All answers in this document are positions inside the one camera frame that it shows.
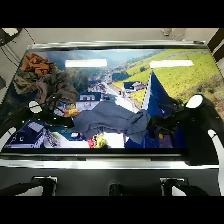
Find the crumpled clothing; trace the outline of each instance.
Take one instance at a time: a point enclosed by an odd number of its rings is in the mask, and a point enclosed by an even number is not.
[[[37,54],[28,54],[24,57],[24,62],[21,67],[23,72],[34,72],[38,78],[45,76],[48,73],[53,73],[56,70],[54,62],[49,62],[48,58],[42,58]]]
[[[48,102],[47,106],[50,110],[53,110],[54,105],[57,105],[60,100],[76,104],[79,97],[79,93],[69,82],[69,75],[65,72],[47,74],[40,80],[36,81],[36,86],[38,88],[36,101],[39,104]],[[52,96],[60,96],[60,99],[57,100],[56,104],[51,103],[53,99]]]
[[[89,139],[96,134],[124,133],[137,144],[146,134],[150,116],[146,110],[133,113],[112,102],[101,101],[91,111],[82,111],[73,118],[72,132],[82,132]]]
[[[32,72],[20,72],[15,75],[13,84],[17,94],[33,92],[36,87],[37,76]]]

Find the cable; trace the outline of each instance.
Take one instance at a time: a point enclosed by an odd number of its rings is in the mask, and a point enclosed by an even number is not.
[[[11,61],[16,67],[18,67],[19,65],[17,65],[16,63],[14,63],[14,62],[8,57],[8,55],[5,53],[5,51],[3,50],[2,47],[1,47],[1,49],[2,49],[2,51],[3,51],[3,53],[4,53],[4,55],[9,59],[9,61]]]
[[[24,30],[26,30],[26,32],[28,33],[28,35],[30,36],[30,38],[32,39],[33,43],[35,44],[34,39],[31,37],[30,33],[28,32],[28,30],[26,28],[24,28]]]

